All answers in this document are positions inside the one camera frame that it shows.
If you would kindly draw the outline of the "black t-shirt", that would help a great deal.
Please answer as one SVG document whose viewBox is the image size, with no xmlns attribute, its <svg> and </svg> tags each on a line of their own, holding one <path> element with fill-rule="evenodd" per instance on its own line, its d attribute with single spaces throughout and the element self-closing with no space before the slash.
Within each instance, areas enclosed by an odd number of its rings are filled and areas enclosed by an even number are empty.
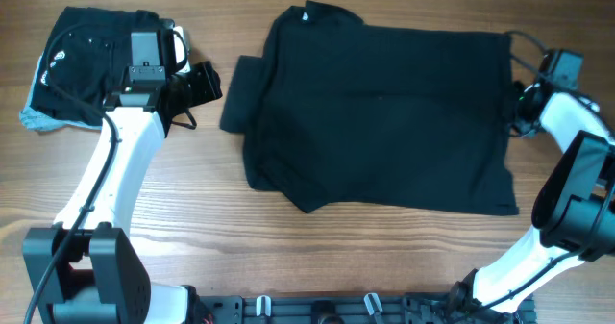
<svg viewBox="0 0 615 324">
<path fill-rule="evenodd" d="M 303 212 L 363 202 L 515 215 L 511 38 L 369 25 L 308 1 L 238 59 L 221 115 L 249 186 Z"/>
</svg>

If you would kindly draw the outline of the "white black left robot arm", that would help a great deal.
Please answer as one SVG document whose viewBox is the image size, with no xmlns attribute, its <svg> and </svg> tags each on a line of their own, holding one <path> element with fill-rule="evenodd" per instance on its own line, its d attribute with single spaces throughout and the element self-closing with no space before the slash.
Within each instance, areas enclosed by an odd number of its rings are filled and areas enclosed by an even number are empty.
<svg viewBox="0 0 615 324">
<path fill-rule="evenodd" d="M 27 323 L 208 323 L 192 286 L 151 281 L 129 239 L 135 201 L 175 116 L 221 98 L 210 62 L 169 75 L 133 66 L 108 94 L 86 172 L 48 228 L 31 229 L 22 254 L 33 296 Z"/>
</svg>

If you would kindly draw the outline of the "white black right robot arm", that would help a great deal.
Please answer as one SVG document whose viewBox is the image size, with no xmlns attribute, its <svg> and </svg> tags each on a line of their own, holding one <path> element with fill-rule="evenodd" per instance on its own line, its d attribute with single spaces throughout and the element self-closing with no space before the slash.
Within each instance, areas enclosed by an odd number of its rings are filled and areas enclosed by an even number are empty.
<svg viewBox="0 0 615 324">
<path fill-rule="evenodd" d="M 511 314 L 566 270 L 614 253 L 614 134 L 597 105 L 561 88 L 539 114 L 562 151 L 532 209 L 529 230 L 449 293 L 447 314 Z"/>
</svg>

